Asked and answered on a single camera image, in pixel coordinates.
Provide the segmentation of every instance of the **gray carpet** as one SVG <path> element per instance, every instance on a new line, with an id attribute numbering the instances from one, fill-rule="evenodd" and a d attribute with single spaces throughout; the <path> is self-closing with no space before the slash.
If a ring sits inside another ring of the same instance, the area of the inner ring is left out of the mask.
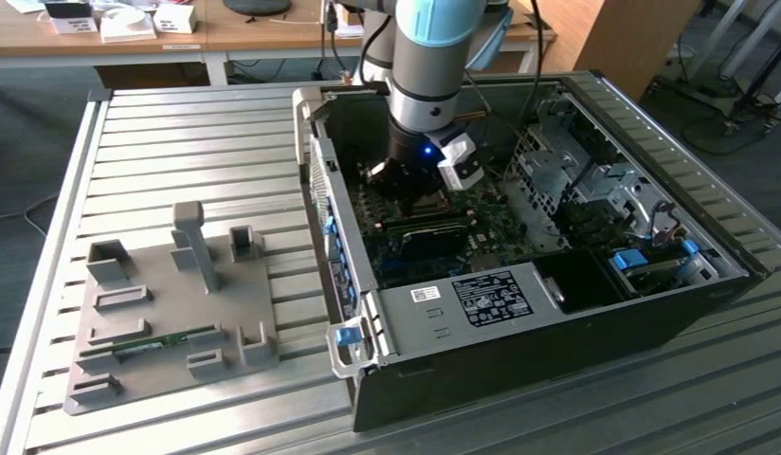
<path id="1" fill-rule="evenodd" d="M 683 44 L 697 48 L 717 21 L 718 17 L 694 19 L 683 35 Z M 733 40 L 746 29 L 743 24 L 731 27 L 727 39 L 714 55 L 714 62 L 725 55 Z M 775 40 L 771 38 L 759 45 L 745 62 L 739 76 L 751 75 L 774 46 Z M 314 59 L 287 61 L 274 82 L 307 80 L 314 63 Z M 278 61 L 270 61 L 243 70 L 257 78 L 269 80 L 278 66 Z M 21 209 L 58 190 L 86 93 L 99 86 L 91 68 L 2 71 L 0 212 Z M 781 66 L 770 79 L 767 90 L 774 93 L 779 87 Z M 682 125 L 710 115 L 707 108 L 678 97 L 670 90 L 661 90 L 646 96 L 642 105 L 675 134 Z M 758 129 L 758 125 L 750 124 L 734 136 L 721 138 L 718 123 L 709 123 L 691 132 L 690 136 L 697 143 L 726 147 L 754 138 Z M 781 228 L 781 127 L 762 141 L 734 155 L 699 156 Z M 53 205 L 42 207 L 33 215 L 43 227 L 50 218 L 51 207 Z M 41 246 L 41 236 L 21 218 L 0 220 L 0 347 L 11 345 Z M 5 360 L 5 356 L 0 355 L 0 378 Z"/>

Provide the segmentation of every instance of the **aluminum work table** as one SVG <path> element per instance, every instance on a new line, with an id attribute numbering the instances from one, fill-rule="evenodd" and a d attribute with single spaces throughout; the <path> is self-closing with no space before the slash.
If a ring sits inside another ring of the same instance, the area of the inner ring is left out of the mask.
<path id="1" fill-rule="evenodd" d="M 653 157 L 773 277 L 654 351 L 350 432 L 294 164 L 299 85 L 118 91 L 87 103 L 0 391 L 0 453 L 781 453 L 781 234 L 678 144 Z M 191 199 L 205 235 L 242 224 L 263 234 L 281 363 L 69 416 L 89 243 L 169 243 L 170 205 Z"/>

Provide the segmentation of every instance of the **desk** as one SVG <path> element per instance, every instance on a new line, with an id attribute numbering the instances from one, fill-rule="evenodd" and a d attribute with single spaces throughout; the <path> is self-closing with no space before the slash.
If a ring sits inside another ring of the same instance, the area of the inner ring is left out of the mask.
<path id="1" fill-rule="evenodd" d="M 207 48 L 205 1 L 193 2 L 195 33 L 162 33 L 157 40 L 103 45 L 98 33 L 57 35 L 50 25 L 35 21 L 37 13 L 19 14 L 0 0 L 0 68 L 201 62 Z"/>
<path id="2" fill-rule="evenodd" d="M 542 19 L 558 33 L 545 70 L 597 69 L 637 100 L 698 4 L 698 0 L 539 0 Z"/>
<path id="3" fill-rule="evenodd" d="M 281 24 L 269 18 L 246 24 L 246 17 L 227 10 L 221 0 L 194 0 L 191 4 L 199 21 L 193 34 L 161 33 L 157 40 L 102 45 L 97 33 L 57 35 L 35 21 L 35 13 L 19 14 L 0 0 L 0 68 L 199 62 L 207 66 L 210 85 L 226 85 L 225 62 L 230 60 L 319 56 L 317 24 Z M 319 0 L 293 0 L 289 13 L 275 18 L 315 22 Z M 555 34 L 546 32 L 545 38 L 549 42 Z M 355 56 L 359 44 L 359 39 L 339 39 L 337 50 L 342 56 Z M 519 72 L 533 71 L 534 50 L 535 30 L 513 26 L 502 51 L 522 54 Z"/>

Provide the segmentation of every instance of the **barcode sticker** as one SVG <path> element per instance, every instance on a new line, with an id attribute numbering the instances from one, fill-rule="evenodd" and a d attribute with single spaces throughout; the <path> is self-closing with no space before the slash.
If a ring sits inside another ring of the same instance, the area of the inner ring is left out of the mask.
<path id="1" fill-rule="evenodd" d="M 425 300 L 441 299 L 441 293 L 438 292 L 438 288 L 435 286 L 413 289 L 410 291 L 410 295 L 413 296 L 413 301 L 415 303 Z"/>

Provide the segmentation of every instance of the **circuit board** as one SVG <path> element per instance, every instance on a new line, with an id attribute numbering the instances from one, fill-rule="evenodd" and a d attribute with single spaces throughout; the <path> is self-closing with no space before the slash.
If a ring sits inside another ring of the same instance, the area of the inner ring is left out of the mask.
<path id="1" fill-rule="evenodd" d="M 467 191 L 422 197 L 406 215 L 366 185 L 349 196 L 379 289 L 518 264 L 535 254 L 489 179 Z"/>

